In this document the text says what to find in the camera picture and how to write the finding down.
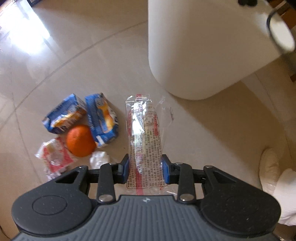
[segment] blue carton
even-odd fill
[[[116,114],[103,93],[86,96],[85,102],[91,134],[97,147],[104,147],[118,135]]]
[[[75,94],[71,94],[48,113],[42,123],[49,132],[61,134],[85,114],[85,103]]]

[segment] orange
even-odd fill
[[[96,148],[96,143],[87,125],[77,125],[69,130],[66,140],[69,151],[78,157],[90,155]]]

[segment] white trash can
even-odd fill
[[[156,80],[184,99],[210,97],[279,56],[266,19],[272,11],[236,0],[148,0],[149,64]],[[271,28],[286,49],[293,37],[275,15]]]

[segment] gray ribbed panel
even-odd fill
[[[79,229],[57,237],[33,237],[20,233],[15,241],[275,241],[269,234],[238,239],[207,225],[195,207],[177,203],[172,196],[121,196],[111,205],[97,208]]]

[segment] silver screw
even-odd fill
[[[113,200],[113,196],[110,194],[103,194],[99,196],[99,200],[101,202],[110,202]]]
[[[186,194],[180,195],[180,199],[182,201],[188,202],[188,201],[192,201],[194,199],[194,196],[192,194],[186,193]]]

